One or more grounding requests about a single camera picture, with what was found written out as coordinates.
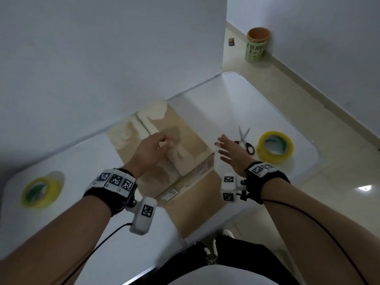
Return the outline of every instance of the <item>baseboard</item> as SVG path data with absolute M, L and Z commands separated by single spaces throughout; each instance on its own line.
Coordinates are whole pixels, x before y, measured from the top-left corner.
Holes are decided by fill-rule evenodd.
M 229 29 L 236 36 L 241 38 L 242 40 L 246 40 L 247 37 L 244 33 L 242 33 L 239 29 L 237 29 L 230 22 L 227 22 L 227 29 Z M 343 122 L 353 128 L 358 134 L 363 136 L 368 142 L 373 144 L 375 147 L 379 148 L 380 151 L 380 138 L 374 134 L 371 130 L 367 129 L 362 123 L 352 117 L 349 113 L 343 110 L 341 107 L 336 105 L 331 99 L 326 97 L 323 93 L 318 91 L 314 86 L 308 83 L 306 80 L 302 79 L 297 73 L 292 71 L 289 67 L 287 67 L 284 63 L 279 61 L 276 57 L 273 57 L 268 51 L 265 52 L 268 56 L 269 60 L 285 75 L 287 75 L 290 79 L 292 79 L 297 85 L 302 87 L 305 91 L 307 91 L 314 99 L 320 102 L 326 109 L 331 111 L 334 115 L 340 118 Z

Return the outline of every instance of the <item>white table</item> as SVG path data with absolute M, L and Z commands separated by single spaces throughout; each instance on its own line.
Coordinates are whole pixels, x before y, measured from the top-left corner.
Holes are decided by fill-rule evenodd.
M 170 100 L 170 105 L 211 147 L 222 133 L 239 139 L 238 127 L 251 130 L 247 142 L 256 144 L 267 131 L 282 131 L 294 143 L 294 153 L 279 167 L 291 181 L 308 173 L 319 162 L 313 144 L 297 131 L 254 87 L 236 73 L 223 75 L 186 94 Z M 216 171 L 222 175 L 231 171 L 217 161 Z M 122 162 L 105 133 L 80 143 L 54 157 L 38 163 L 13 176 L 4 189 L 0 220 L 0 258 L 48 224 L 56 216 L 78 201 L 84 188 L 104 168 L 121 166 Z M 20 204 L 23 188 L 33 179 L 51 171 L 63 172 L 66 181 L 62 192 L 50 207 L 43 210 L 25 209 Z M 122 229 L 89 259 L 76 284 L 122 284 L 146 269 L 162 263 L 232 217 L 257 206 L 251 200 L 226 205 L 198 230 L 181 240 L 168 215 L 158 208 L 148 234 L 141 237 Z M 122 212 L 113 217 L 100 240 L 120 225 L 132 220 L 133 215 Z

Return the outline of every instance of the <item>hand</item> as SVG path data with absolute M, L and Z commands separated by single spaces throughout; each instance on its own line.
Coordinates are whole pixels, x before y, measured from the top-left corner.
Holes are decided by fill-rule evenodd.
M 138 179 L 141 175 L 151 170 L 173 145 L 173 137 L 165 133 L 154 133 L 141 141 L 134 155 L 123 168 L 130 171 Z
M 224 156 L 221 156 L 220 159 L 227 164 L 230 164 L 232 169 L 240 175 L 241 177 L 246 178 L 244 172 L 245 169 L 256 160 L 252 158 L 247 151 L 242 148 L 239 144 L 236 144 L 234 141 L 227 138 L 225 134 L 218 138 L 220 142 L 215 142 L 216 146 L 219 146 L 223 150 L 218 150 L 218 152 Z

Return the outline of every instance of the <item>scissors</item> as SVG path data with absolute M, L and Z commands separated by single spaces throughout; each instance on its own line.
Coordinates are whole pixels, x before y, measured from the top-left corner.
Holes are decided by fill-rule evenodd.
M 248 152 L 249 155 L 253 155 L 255 153 L 255 148 L 248 142 L 245 141 L 245 138 L 247 137 L 249 130 L 251 128 L 249 127 L 248 130 L 243 134 L 241 131 L 241 128 L 239 126 L 239 134 L 240 134 L 240 140 L 239 141 L 234 141 L 236 144 L 240 144 L 240 142 L 243 142 L 245 150 Z

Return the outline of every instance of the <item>green cup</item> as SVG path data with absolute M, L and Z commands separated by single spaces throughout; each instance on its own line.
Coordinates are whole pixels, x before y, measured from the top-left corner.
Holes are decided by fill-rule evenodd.
M 254 63 L 260 59 L 270 36 L 271 32 L 263 27 L 253 28 L 248 31 L 245 50 L 245 60 L 247 62 Z

